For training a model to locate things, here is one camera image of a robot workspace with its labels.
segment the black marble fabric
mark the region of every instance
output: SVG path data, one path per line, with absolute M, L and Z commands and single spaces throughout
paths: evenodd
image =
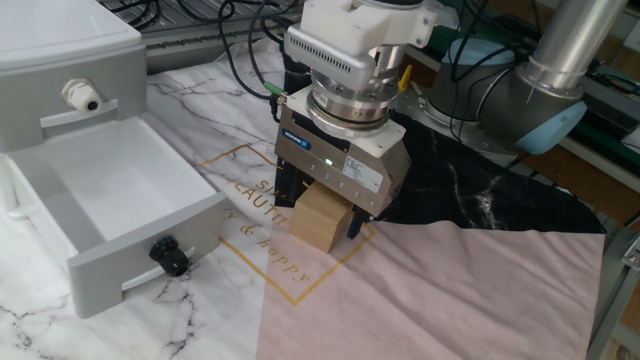
M 412 165 L 397 199 L 380 219 L 401 224 L 441 220 L 461 228 L 601 233 L 577 198 L 515 174 L 408 116 L 404 126 Z

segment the gold square outline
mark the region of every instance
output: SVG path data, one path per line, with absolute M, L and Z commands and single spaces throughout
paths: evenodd
M 214 163 L 214 162 L 222 159 L 225 156 L 228 156 L 228 155 L 231 155 L 231 154 L 237 152 L 238 150 L 240 150 L 242 148 L 248 148 L 249 150 L 251 150 L 254 153 L 256 153 L 258 156 L 260 156 L 267 164 L 269 164 L 269 165 L 271 165 L 273 167 L 279 168 L 278 165 L 276 165 L 271 160 L 269 160 L 261 152 L 259 152 L 256 149 L 252 148 L 251 145 L 249 145 L 249 144 L 240 145 L 240 146 L 238 146 L 238 147 L 236 147 L 234 149 L 231 149 L 231 150 L 229 150 L 227 152 L 224 152 L 224 153 L 216 156 L 215 158 L 213 158 L 211 160 L 203 161 L 200 164 L 198 164 L 198 166 L 204 167 L 206 165 Z M 262 271 L 260 268 L 258 268 L 251 260 L 249 260 L 242 252 L 240 252 L 240 250 L 236 249 L 236 247 L 231 245 L 226 239 L 224 239 L 223 237 L 220 237 L 220 242 L 223 243 L 226 247 L 228 247 L 231 251 L 233 251 L 247 265 L 249 265 L 249 267 L 251 267 L 253 269 L 253 271 L 258 273 L 258 275 L 262 276 L 262 278 L 264 278 L 266 282 L 268 282 L 271 286 L 273 286 L 276 290 L 278 290 L 278 292 L 280 292 L 280 294 L 282 294 L 282 296 L 284 296 L 284 298 L 287 299 L 287 301 L 289 301 L 291 303 L 291 305 L 297 306 L 313 290 L 315 290 L 315 288 L 317 288 L 323 281 L 325 281 L 331 274 L 333 274 L 333 272 L 335 272 L 342 264 L 344 264 L 345 262 L 349 261 L 349 259 L 351 259 L 356 253 L 358 253 L 358 251 L 360 251 L 360 249 L 362 249 L 362 247 L 364 246 L 364 244 L 367 241 L 371 240 L 371 238 L 373 238 L 375 236 L 376 231 L 372 226 L 370 226 L 369 224 L 364 224 L 364 227 L 367 228 L 367 230 L 369 230 L 369 235 L 367 235 L 364 239 L 362 239 L 362 241 L 360 241 L 358 246 L 356 246 L 356 248 L 353 249 L 349 254 L 347 254 L 344 258 L 338 260 L 326 273 L 324 273 L 322 276 L 320 276 L 318 278 L 318 280 L 316 280 L 313 284 L 311 284 L 311 286 L 309 286 L 309 288 L 307 288 L 307 290 L 305 290 L 297 299 L 294 299 L 291 295 L 289 295 L 289 293 L 287 293 L 286 290 L 284 290 L 280 285 L 278 285 L 278 283 L 276 283 L 273 279 L 271 279 L 271 277 L 269 277 L 269 275 L 267 275 L 264 271 Z

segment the marble tablecloth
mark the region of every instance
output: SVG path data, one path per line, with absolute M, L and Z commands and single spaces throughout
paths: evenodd
M 256 51 L 281 83 L 276 47 Z M 277 126 L 224 60 L 150 77 L 148 103 L 145 120 L 227 193 L 222 244 L 80 320 L 30 223 L 0 215 L 0 359 L 583 357 L 601 236 L 374 224 L 327 256 L 286 234 Z

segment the drawer knob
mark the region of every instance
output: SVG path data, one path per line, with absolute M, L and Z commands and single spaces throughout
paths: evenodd
M 178 242 L 171 236 L 156 241 L 151 247 L 149 257 L 157 261 L 171 277 L 178 277 L 189 269 L 189 258 L 180 250 Z

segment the wooden block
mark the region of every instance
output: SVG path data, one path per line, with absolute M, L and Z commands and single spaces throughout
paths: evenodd
M 352 203 L 316 181 L 296 201 L 289 233 L 329 253 L 346 237 L 352 209 Z

